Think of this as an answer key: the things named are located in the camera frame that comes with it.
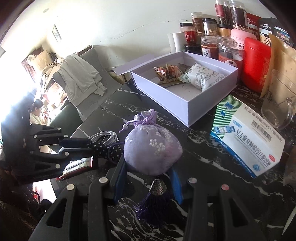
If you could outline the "red plastic canister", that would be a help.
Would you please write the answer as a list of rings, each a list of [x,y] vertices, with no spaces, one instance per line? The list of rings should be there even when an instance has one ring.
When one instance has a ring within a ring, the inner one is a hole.
[[[270,58],[270,46],[250,37],[245,38],[241,80],[252,91],[262,92]]]

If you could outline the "tall jar red label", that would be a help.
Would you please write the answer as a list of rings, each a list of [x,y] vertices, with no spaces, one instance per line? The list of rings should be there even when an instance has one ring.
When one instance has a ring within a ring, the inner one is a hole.
[[[229,2],[216,0],[215,10],[216,10],[216,15],[218,19],[218,24],[230,26],[232,23],[232,20],[231,20],[231,13],[229,9]]]

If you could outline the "purple sachet pouch with tassel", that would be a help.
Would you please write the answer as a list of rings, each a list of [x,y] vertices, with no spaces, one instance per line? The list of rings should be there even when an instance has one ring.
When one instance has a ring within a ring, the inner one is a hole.
[[[182,156],[178,139],[157,124],[158,112],[149,109],[123,124],[121,132],[133,129],[125,138],[123,156],[126,164],[138,173],[153,177],[148,195],[137,208],[137,217],[146,222],[160,221],[168,211],[170,194],[163,180],[172,165]]]

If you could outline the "grey chair with cushion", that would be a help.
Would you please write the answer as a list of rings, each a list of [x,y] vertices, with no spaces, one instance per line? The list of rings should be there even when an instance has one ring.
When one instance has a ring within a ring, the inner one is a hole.
[[[67,56],[53,80],[66,92],[82,121],[122,86],[102,66],[94,48],[80,56]]]

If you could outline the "jar of seeds black lid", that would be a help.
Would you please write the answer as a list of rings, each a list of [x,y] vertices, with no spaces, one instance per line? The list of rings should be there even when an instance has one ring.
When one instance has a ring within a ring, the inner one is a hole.
[[[217,21],[212,18],[204,18],[203,20],[204,25],[204,33],[207,36],[217,36],[218,29],[217,29]]]

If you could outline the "orange jar black lid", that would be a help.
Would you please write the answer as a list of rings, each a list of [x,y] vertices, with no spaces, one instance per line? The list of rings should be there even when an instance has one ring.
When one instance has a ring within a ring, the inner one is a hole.
[[[232,30],[232,27],[229,25],[217,24],[217,33],[219,36],[230,38],[231,30]]]

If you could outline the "red white packet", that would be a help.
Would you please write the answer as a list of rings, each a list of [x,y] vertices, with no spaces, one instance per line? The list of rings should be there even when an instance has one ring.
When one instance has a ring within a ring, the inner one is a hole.
[[[62,172],[62,175],[57,180],[65,180],[85,171],[89,171],[92,168],[93,157],[82,158],[81,160],[71,161]]]

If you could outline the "tall jar dark brown label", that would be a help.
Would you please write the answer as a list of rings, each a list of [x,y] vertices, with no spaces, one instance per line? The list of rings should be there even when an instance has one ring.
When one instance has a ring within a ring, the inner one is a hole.
[[[245,5],[239,1],[230,2],[233,28],[248,32]]]

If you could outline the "pink plastic jar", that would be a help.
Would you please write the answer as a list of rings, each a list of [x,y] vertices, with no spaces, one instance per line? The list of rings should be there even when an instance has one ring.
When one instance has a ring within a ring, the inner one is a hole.
[[[244,42],[246,38],[251,38],[255,40],[257,39],[257,37],[254,34],[238,29],[232,29],[230,32],[230,37],[241,48],[244,48]]]

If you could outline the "clear jar orange label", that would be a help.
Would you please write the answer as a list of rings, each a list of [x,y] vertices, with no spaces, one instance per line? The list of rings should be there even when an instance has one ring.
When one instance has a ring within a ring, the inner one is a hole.
[[[218,60],[241,69],[244,49],[227,41],[218,43]]]

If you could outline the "brown red snack packet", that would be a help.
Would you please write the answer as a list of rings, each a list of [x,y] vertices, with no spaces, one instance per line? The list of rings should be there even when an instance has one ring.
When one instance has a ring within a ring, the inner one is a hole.
[[[159,78],[158,85],[179,81],[180,76],[183,74],[182,70],[177,65],[170,64],[153,67],[153,70]]]

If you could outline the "light grey garment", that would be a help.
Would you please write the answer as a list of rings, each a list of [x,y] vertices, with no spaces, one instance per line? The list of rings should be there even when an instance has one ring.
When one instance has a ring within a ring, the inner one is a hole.
[[[104,96],[107,88],[101,83],[102,76],[86,60],[76,54],[67,56],[58,70],[65,81],[69,101],[78,106],[91,94]]]

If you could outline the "blue white medicine box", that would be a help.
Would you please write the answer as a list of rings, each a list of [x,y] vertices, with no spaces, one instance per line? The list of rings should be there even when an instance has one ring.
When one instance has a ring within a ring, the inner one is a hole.
[[[285,139],[252,108],[232,95],[215,112],[211,136],[256,178],[280,162]]]

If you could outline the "red label sauce jar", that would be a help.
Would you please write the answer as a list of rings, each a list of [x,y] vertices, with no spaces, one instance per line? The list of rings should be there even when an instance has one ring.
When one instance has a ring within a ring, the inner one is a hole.
[[[180,31],[184,33],[187,44],[196,44],[196,33],[193,23],[180,23]]]

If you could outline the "white paper roll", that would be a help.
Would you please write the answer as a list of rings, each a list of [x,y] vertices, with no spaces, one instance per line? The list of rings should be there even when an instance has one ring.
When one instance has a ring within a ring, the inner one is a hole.
[[[187,42],[183,32],[169,33],[168,40],[172,53],[185,51],[185,44]]]

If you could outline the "person in cream sweater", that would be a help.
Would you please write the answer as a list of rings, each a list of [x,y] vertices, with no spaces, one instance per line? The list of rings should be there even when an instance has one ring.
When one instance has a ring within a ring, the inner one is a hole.
[[[40,99],[36,99],[31,107],[30,112],[30,124],[48,125],[48,113],[43,110],[43,102]]]

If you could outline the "jar with red powder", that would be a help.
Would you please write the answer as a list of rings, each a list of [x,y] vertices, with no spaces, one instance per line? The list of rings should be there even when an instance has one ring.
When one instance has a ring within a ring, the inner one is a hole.
[[[216,36],[201,37],[202,55],[218,60],[218,42]]]

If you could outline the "red foil bag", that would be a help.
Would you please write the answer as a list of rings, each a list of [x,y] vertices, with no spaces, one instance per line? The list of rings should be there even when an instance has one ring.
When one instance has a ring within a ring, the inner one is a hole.
[[[257,39],[260,40],[259,20],[261,19],[261,17],[250,14],[250,13],[246,13],[246,17],[247,17],[248,32],[254,34],[255,37],[257,37]]]

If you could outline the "black oatmeal bag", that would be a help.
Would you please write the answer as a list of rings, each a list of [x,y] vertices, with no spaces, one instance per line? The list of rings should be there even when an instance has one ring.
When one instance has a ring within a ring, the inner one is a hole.
[[[278,19],[262,18],[258,20],[259,40],[264,44],[271,46],[269,34],[276,36],[289,46],[293,46],[292,38],[289,33],[283,28]]]

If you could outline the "brown kraft paper bag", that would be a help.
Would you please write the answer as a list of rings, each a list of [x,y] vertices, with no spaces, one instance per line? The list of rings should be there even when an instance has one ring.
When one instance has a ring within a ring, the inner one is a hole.
[[[260,97],[264,97],[271,81],[271,72],[273,69],[283,73],[295,84],[295,49],[269,34],[271,40],[271,58],[269,68]]]

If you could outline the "black polka dot scrunchie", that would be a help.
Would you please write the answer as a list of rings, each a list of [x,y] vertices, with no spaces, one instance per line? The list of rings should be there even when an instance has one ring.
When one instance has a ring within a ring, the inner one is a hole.
[[[123,155],[124,143],[115,142],[106,145],[101,142],[91,142],[89,147],[94,151],[96,157],[106,159],[112,164],[117,164]]]

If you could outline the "clear glass mug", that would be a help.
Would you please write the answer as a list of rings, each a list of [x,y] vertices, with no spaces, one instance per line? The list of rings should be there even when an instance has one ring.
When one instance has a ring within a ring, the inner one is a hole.
[[[283,73],[273,69],[265,93],[261,114],[274,128],[283,129],[295,114],[295,84]]]

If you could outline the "white gift box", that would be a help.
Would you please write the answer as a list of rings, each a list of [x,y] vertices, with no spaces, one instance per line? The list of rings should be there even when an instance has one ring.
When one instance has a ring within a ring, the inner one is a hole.
[[[199,63],[225,75],[220,82],[200,92],[189,83],[181,83],[168,88],[158,85],[154,71],[156,66],[166,64]],[[188,52],[176,52],[155,57],[147,54],[125,65],[114,68],[117,75],[131,73],[140,91],[166,109],[185,126],[189,127],[224,99],[237,84],[238,69],[221,61]]]

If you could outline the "white bread snack packet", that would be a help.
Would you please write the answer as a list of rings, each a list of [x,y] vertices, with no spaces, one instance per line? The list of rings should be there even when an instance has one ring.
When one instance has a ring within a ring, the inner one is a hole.
[[[196,63],[183,73],[179,77],[179,80],[184,83],[189,83],[203,92],[224,78],[225,75]]]

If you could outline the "black lid dark jar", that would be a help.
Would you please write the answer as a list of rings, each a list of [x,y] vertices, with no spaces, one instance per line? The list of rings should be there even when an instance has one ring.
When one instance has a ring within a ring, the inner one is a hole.
[[[185,48],[185,52],[202,55],[200,44],[195,44],[195,43],[185,44],[184,48]]]

